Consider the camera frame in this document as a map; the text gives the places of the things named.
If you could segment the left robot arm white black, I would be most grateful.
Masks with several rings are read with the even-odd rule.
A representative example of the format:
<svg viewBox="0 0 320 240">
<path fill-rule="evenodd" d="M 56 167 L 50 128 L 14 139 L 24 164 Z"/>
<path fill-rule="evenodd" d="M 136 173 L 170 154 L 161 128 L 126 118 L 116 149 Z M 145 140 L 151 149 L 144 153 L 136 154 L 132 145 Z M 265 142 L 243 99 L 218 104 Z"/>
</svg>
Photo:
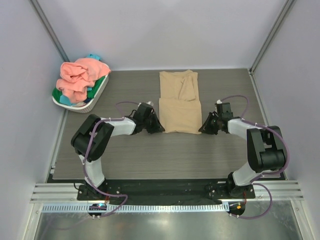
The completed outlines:
<svg viewBox="0 0 320 240">
<path fill-rule="evenodd" d="M 70 144 L 81 160 L 88 193 L 95 200 L 107 195 L 102 155 L 110 138 L 132 136 L 143 130 L 149 134 L 165 131 L 150 102 L 139 103 L 137 109 L 121 118 L 101 118 L 90 114 L 73 135 Z"/>
</svg>

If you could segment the white laundry basket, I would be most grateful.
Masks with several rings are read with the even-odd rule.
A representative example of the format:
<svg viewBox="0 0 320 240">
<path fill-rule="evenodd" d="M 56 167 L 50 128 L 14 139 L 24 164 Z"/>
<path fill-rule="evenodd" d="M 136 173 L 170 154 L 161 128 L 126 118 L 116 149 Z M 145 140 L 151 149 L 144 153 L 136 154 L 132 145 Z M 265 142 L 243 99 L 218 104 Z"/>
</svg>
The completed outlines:
<svg viewBox="0 0 320 240">
<path fill-rule="evenodd" d="M 95 59 L 78 59 L 75 62 L 64 62 L 60 67 L 60 78 L 56 81 L 56 86 L 63 95 L 67 96 L 74 106 L 58 103 L 52 97 L 53 102 L 69 111 L 76 113 L 88 113 L 97 103 L 100 95 L 109 81 L 111 69 L 103 62 Z M 97 95 L 88 103 L 84 103 L 87 98 L 87 87 L 93 87 L 95 82 L 103 76 L 107 76 L 106 81 L 98 89 Z"/>
</svg>

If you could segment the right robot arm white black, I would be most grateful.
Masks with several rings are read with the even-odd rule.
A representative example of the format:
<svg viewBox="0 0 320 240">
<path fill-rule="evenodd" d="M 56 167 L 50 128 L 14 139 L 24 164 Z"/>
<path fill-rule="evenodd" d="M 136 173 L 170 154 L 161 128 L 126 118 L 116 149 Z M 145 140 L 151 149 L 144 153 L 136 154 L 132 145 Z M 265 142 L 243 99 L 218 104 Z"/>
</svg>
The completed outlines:
<svg viewBox="0 0 320 240">
<path fill-rule="evenodd" d="M 235 117 L 229 102 L 217 101 L 215 111 L 208 114 L 198 131 L 208 135 L 217 135 L 222 131 L 246 141 L 247 162 L 228 175 L 223 187 L 223 194 L 230 198 L 248 196 L 254 180 L 283 170 L 289 161 L 279 127 L 258 126 L 242 117 Z"/>
</svg>

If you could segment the beige t shirt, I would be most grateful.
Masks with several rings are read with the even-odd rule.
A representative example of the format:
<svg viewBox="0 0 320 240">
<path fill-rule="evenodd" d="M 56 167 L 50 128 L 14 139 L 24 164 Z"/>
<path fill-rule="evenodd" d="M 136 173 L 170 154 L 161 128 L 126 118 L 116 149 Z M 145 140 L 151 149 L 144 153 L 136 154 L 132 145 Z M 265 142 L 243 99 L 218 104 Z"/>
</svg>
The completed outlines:
<svg viewBox="0 0 320 240">
<path fill-rule="evenodd" d="M 161 71 L 159 82 L 159 121 L 165 132 L 199 135 L 203 121 L 198 73 Z"/>
</svg>

